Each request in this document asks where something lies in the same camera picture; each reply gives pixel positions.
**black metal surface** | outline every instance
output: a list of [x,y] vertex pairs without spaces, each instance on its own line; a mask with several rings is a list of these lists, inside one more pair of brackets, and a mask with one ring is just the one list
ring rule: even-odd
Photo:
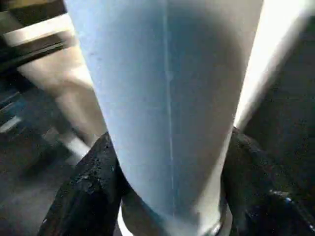
[[223,180],[233,214],[232,235],[310,236],[315,220],[286,167],[234,130]]
[[113,235],[124,178],[108,134],[103,135],[58,191],[39,236]]
[[285,168],[315,214],[315,17],[299,35],[275,83],[245,127]]

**pvc pipe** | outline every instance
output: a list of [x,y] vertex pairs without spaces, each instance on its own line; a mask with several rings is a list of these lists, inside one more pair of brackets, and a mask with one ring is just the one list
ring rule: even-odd
[[205,234],[243,78],[228,26],[202,0],[66,3],[131,187],[171,235]]

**dark floor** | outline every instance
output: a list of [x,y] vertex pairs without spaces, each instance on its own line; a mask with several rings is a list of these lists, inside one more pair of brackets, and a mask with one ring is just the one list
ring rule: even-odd
[[73,167],[56,158],[37,173],[27,173],[9,186],[0,203],[0,235],[34,236],[44,219],[61,183]]

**white pipe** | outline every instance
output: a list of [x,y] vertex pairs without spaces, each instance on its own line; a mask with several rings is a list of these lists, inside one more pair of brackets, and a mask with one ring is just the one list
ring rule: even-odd
[[203,0],[66,3],[125,177],[171,235],[204,235],[221,218],[236,39]]

